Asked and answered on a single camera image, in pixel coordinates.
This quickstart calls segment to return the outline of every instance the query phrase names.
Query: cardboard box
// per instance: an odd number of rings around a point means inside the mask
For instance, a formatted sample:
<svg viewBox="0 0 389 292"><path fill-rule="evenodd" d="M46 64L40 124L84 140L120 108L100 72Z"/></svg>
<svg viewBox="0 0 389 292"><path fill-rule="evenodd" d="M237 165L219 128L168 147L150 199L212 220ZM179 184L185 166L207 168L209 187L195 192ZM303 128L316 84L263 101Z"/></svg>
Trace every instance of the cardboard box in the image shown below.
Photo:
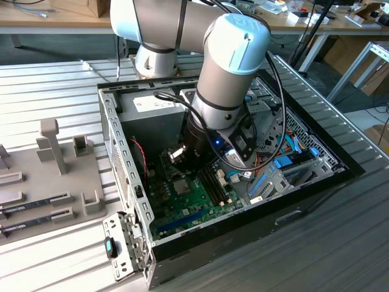
<svg viewBox="0 0 389 292"><path fill-rule="evenodd" d="M100 17L109 10L110 0L49 0L50 6L84 14Z"/></svg>
<svg viewBox="0 0 389 292"><path fill-rule="evenodd" d="M360 24L375 23L376 19L371 17L370 14L371 12L379 10L381 7L381 3L373 1L364 2L364 5L360 9L357 9L350 13L351 19Z"/></svg>
<svg viewBox="0 0 389 292"><path fill-rule="evenodd" d="M324 60L332 68L344 75L369 41L389 41L389 36L341 35L327 52ZM370 53L366 60L355 70L355 73L350 78L350 82L355 83L376 57L376 54ZM389 92L388 72L389 64L386 64L372 76L368 84L363 86L361 90L368 96L372 95L378 87L380 87L383 92Z"/></svg>
<svg viewBox="0 0 389 292"><path fill-rule="evenodd" d="M378 143L379 138L381 137L382 129L384 125L375 125L365 130L366 136L370 138L374 143ZM387 125L384 135L382 136L379 147L385 152L389 154L389 125Z"/></svg>

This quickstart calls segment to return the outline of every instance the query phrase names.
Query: table leg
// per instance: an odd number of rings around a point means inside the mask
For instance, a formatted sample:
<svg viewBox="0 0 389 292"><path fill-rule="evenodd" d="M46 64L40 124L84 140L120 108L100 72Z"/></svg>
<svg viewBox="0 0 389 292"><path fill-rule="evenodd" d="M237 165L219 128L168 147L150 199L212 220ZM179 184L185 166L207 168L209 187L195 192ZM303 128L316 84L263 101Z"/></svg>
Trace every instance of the table leg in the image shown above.
<svg viewBox="0 0 389 292"><path fill-rule="evenodd" d="M19 35L10 35L14 47L22 47L19 40Z"/></svg>
<svg viewBox="0 0 389 292"><path fill-rule="evenodd" d="M324 33L323 35L319 35L313 46L311 47L311 50L309 50L308 55L306 56L303 64L301 64L299 72L306 72L312 62L315 60L316 55L319 53L320 49L324 45L325 41L327 40L328 34Z"/></svg>
<svg viewBox="0 0 389 292"><path fill-rule="evenodd" d="M338 95L338 93L345 87L347 81L350 79L350 77L354 74L354 71L358 68L358 66L366 59L366 57L370 53L370 49L373 46L372 42L369 42L365 48L362 50L362 52L358 55L358 57L355 59L355 61L351 64L351 66L347 69L345 75L339 80L339 82L335 85L335 87L332 89L332 91L328 94L327 100L329 102L332 102L335 97Z"/></svg>
<svg viewBox="0 0 389 292"><path fill-rule="evenodd" d="M366 71L354 83L354 87L359 88L363 83L365 83L367 77L370 76L371 72L377 68L380 61L382 61L381 57L375 58L374 61L371 62L369 67L366 69Z"/></svg>

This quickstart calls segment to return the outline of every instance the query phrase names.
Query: metal table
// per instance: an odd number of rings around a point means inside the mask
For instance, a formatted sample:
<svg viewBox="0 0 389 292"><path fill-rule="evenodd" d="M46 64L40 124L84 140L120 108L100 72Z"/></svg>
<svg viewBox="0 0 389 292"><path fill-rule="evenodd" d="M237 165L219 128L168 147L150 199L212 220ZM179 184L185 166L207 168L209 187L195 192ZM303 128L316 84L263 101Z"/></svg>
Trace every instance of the metal table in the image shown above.
<svg viewBox="0 0 389 292"><path fill-rule="evenodd" d="M366 82L366 79L370 76L373 70L380 69L385 64L385 62L389 63L389 41L370 41L345 72L345 75L343 75L343 77L335 85L334 89L332 89L332 91L328 94L328 101L332 102L336 98L338 93L345 87L350 77L353 76L355 70L358 69L359 65L361 65L363 61L366 60L370 53L376 54L377 57L373 60L373 62L371 62L366 71L355 82L354 86L356 88L360 88L360 86Z"/></svg>
<svg viewBox="0 0 389 292"><path fill-rule="evenodd" d="M389 158L281 58L285 89L367 171L353 185L296 221L153 291L384 291L389 262ZM115 81L114 61L92 61ZM135 79L124 61L122 79ZM185 73L202 57L181 56ZM270 67L263 68L270 72ZM56 117L60 141L76 133L94 141L108 214L121 209L103 146L96 84L78 62L0 68L0 142L32 147L38 119ZM0 246L2 291L145 291L142 275L115 283L101 220Z"/></svg>

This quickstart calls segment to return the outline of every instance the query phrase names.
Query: gray metal rack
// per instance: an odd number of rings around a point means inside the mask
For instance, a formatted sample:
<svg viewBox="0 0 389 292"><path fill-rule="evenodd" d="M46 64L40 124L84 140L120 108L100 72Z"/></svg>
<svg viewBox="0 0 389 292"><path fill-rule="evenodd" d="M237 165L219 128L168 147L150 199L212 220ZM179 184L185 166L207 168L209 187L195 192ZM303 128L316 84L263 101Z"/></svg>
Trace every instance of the gray metal rack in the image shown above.
<svg viewBox="0 0 389 292"><path fill-rule="evenodd" d="M347 81L354 74L355 70L362 64L363 61L366 60L370 53L376 54L377 57L374 59L373 62L371 62L366 71L355 82L354 86L356 88L360 88L360 86L366 82L367 78L374 70L378 70L383 66L383 64L380 64L382 60L384 62L389 63L389 41L370 41L362 50L362 52L358 55L355 61L351 64L351 66L348 68L345 75L343 75L343 77L335 85L334 89L332 89L332 91L328 94L328 101L332 102L337 97L339 92L343 89L343 87L345 87Z"/></svg>

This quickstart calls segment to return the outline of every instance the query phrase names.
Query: green circuit board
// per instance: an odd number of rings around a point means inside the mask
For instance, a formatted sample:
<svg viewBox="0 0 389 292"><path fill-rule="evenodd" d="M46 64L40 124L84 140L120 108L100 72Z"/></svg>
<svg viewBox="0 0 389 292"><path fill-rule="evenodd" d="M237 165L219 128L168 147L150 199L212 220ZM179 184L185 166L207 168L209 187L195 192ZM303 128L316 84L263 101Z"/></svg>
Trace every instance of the green circuit board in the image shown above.
<svg viewBox="0 0 389 292"><path fill-rule="evenodd" d="M209 186L207 183L205 187L202 183L203 173L194 178L180 173L171 164L167 165L164 154L154 165L154 175L148 179L148 199L155 216L155 220L150 225L155 240L243 207L238 195L229 184L221 187L220 184ZM217 182L217 169L217 162L208 166L207 179L214 178ZM215 196L210 196L210 187L212 192L217 190L224 200L219 201Z"/></svg>

